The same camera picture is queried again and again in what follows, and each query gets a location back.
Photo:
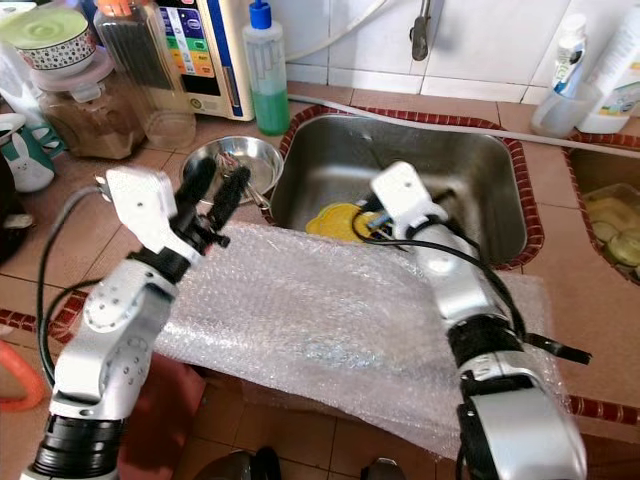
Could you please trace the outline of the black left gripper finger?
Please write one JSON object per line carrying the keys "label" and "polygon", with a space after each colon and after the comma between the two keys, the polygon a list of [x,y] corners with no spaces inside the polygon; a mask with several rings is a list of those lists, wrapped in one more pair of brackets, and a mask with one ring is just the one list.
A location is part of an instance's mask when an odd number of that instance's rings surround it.
{"label": "black left gripper finger", "polygon": [[207,219],[209,219],[212,238],[225,239],[220,233],[228,223],[234,211],[241,205],[244,191],[250,186],[250,169],[247,166],[219,166],[221,186],[215,193]]}
{"label": "black left gripper finger", "polygon": [[196,154],[183,166],[178,188],[178,227],[188,227],[196,215],[198,202],[205,198],[218,177],[219,161]]}

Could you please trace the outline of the yellow plastic bowl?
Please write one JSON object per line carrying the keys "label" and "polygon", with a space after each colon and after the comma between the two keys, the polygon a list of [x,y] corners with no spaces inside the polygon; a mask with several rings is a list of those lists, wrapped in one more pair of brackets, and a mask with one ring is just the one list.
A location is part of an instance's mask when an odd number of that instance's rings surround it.
{"label": "yellow plastic bowl", "polygon": [[372,238],[369,228],[374,219],[371,212],[365,212],[355,204],[330,204],[307,221],[305,232],[348,243],[360,243],[361,238]]}

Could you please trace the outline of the steel bowl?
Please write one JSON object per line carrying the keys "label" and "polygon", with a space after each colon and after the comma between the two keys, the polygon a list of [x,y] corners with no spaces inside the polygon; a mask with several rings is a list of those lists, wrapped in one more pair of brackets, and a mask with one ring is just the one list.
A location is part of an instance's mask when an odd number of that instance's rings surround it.
{"label": "steel bowl", "polygon": [[221,183],[236,166],[250,170],[250,188],[244,192],[242,204],[255,204],[262,211],[269,210],[268,193],[282,175],[284,157],[269,142],[251,136],[224,136],[196,148],[186,157],[182,180],[195,174],[198,166],[215,166],[214,178],[200,204],[204,210],[214,201]]}

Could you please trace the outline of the clear drinking glass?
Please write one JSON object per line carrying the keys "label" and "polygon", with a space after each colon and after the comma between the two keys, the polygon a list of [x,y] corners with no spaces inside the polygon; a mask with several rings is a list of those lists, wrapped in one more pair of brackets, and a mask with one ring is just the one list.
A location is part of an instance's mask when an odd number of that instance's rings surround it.
{"label": "clear drinking glass", "polygon": [[156,148],[182,148],[195,140],[195,114],[189,109],[152,111],[143,123],[147,141]]}

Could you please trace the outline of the green dish soap bottle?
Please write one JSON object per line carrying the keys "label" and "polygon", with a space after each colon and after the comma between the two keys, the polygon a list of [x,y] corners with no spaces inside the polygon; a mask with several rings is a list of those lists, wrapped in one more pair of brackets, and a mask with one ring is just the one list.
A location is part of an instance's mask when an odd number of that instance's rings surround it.
{"label": "green dish soap bottle", "polygon": [[242,29],[242,40],[253,116],[261,133],[280,136],[291,123],[283,28],[274,22],[266,0],[253,0],[248,5],[248,19],[250,23]]}

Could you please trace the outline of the clear bubble wrap sheet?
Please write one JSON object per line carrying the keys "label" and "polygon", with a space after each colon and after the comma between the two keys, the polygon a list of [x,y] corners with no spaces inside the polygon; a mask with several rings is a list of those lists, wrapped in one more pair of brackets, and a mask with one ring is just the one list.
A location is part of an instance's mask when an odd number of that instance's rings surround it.
{"label": "clear bubble wrap sheet", "polygon": [[160,355],[456,456],[460,375],[411,255],[242,221],[225,234],[180,280]]}

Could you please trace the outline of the clear jar pink lid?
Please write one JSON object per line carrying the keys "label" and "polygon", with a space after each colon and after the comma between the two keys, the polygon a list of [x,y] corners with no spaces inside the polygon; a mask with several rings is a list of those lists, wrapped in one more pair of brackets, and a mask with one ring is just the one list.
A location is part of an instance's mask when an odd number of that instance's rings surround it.
{"label": "clear jar pink lid", "polygon": [[140,88],[122,73],[104,47],[73,76],[33,72],[38,106],[67,143],[70,154],[122,160],[145,142]]}

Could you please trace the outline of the beige water purifier appliance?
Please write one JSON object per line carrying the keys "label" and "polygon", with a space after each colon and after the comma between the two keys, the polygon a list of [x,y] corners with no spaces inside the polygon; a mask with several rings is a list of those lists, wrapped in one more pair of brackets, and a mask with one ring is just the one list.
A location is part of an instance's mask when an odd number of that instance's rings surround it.
{"label": "beige water purifier appliance", "polygon": [[253,119],[241,31],[248,0],[154,0],[166,47],[195,113]]}

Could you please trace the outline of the clear jar orange lid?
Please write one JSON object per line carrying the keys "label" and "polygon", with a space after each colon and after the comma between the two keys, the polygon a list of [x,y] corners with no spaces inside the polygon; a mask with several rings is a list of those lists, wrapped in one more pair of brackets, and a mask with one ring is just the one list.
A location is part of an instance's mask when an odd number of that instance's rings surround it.
{"label": "clear jar orange lid", "polygon": [[146,88],[155,108],[180,109],[186,92],[174,72],[154,0],[95,0],[93,17],[116,68]]}

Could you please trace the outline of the white green mug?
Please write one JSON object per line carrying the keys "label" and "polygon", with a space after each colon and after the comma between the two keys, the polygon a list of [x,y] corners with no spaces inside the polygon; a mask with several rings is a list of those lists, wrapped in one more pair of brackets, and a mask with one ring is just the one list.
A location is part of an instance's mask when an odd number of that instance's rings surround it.
{"label": "white green mug", "polygon": [[0,115],[0,154],[9,166],[18,193],[32,193],[49,187],[55,177],[44,146],[26,127],[18,113]]}

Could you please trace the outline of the black round pot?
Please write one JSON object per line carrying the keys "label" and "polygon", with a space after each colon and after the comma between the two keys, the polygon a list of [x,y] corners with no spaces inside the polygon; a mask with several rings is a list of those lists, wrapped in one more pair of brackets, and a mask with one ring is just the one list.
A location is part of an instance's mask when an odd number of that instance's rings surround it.
{"label": "black round pot", "polygon": [[12,259],[26,242],[32,216],[20,202],[17,184],[8,169],[0,173],[0,264]]}

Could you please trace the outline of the grey metal faucet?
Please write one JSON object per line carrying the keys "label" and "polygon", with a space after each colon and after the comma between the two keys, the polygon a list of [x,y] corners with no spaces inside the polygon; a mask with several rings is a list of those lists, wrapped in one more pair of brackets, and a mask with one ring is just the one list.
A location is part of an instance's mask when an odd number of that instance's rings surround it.
{"label": "grey metal faucet", "polygon": [[420,0],[419,14],[410,28],[411,58],[415,61],[428,59],[430,51],[430,22],[433,0]]}

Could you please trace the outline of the translucent plastic box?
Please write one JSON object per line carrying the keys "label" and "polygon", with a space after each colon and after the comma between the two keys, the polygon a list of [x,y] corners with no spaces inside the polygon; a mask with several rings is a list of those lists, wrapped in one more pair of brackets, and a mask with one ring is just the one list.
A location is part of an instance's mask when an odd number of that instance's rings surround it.
{"label": "translucent plastic box", "polygon": [[[0,26],[17,15],[35,9],[37,3],[9,3],[0,1]],[[0,95],[15,113],[40,115],[38,88],[29,79],[29,68],[17,49],[1,38],[0,42]]]}

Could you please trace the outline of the patterned bowl green lid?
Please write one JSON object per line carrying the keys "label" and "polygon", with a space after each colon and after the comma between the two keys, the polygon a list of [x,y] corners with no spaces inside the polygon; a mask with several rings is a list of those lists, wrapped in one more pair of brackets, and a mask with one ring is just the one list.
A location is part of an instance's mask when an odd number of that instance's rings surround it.
{"label": "patterned bowl green lid", "polygon": [[0,24],[0,40],[14,47],[32,70],[50,76],[82,72],[96,54],[90,22],[68,6],[37,6]]}

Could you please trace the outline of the clear bottle blue label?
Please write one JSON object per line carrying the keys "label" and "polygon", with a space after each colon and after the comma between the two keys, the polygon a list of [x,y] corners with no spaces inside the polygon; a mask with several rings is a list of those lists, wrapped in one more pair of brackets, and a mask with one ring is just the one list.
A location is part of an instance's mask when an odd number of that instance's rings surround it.
{"label": "clear bottle blue label", "polygon": [[570,136],[585,115],[585,102],[577,100],[577,90],[586,49],[585,15],[568,15],[556,40],[556,69],[549,90],[532,115],[530,127],[535,134],[550,138]]}

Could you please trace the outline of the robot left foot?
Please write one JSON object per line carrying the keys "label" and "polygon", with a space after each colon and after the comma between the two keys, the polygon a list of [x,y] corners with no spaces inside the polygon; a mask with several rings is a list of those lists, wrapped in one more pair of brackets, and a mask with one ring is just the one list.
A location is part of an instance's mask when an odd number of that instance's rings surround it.
{"label": "robot left foot", "polygon": [[192,480],[282,480],[282,466],[273,448],[234,451],[207,463]]}

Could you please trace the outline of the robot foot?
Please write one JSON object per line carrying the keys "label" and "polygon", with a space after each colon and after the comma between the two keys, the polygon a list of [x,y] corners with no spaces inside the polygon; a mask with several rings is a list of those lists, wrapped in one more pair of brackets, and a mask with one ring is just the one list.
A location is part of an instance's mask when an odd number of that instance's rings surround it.
{"label": "robot foot", "polygon": [[234,451],[207,463],[192,480],[282,480],[282,466],[273,448]]}
{"label": "robot foot", "polygon": [[376,458],[369,465],[362,467],[360,480],[406,480],[402,467],[389,458]]}

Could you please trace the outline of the clear plastic food container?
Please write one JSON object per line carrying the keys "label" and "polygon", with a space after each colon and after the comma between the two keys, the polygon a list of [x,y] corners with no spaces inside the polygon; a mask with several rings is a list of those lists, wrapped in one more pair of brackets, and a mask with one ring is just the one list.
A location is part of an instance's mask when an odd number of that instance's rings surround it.
{"label": "clear plastic food container", "polygon": [[617,183],[584,196],[591,232],[614,265],[640,268],[640,189]]}

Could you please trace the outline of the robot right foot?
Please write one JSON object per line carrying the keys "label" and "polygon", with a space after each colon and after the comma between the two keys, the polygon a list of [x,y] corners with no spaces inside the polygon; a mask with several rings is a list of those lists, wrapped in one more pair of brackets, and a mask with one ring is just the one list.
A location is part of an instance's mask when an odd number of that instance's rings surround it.
{"label": "robot right foot", "polygon": [[369,465],[362,467],[360,480],[406,480],[402,467],[389,458],[376,458]]}

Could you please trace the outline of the white detergent bottle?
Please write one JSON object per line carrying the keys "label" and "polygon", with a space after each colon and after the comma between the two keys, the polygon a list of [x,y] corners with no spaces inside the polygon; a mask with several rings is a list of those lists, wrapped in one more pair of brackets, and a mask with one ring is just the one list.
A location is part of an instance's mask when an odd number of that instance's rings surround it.
{"label": "white detergent bottle", "polygon": [[582,133],[620,133],[640,106],[640,3],[628,6],[618,20],[588,78],[591,90],[600,96],[576,125]]}

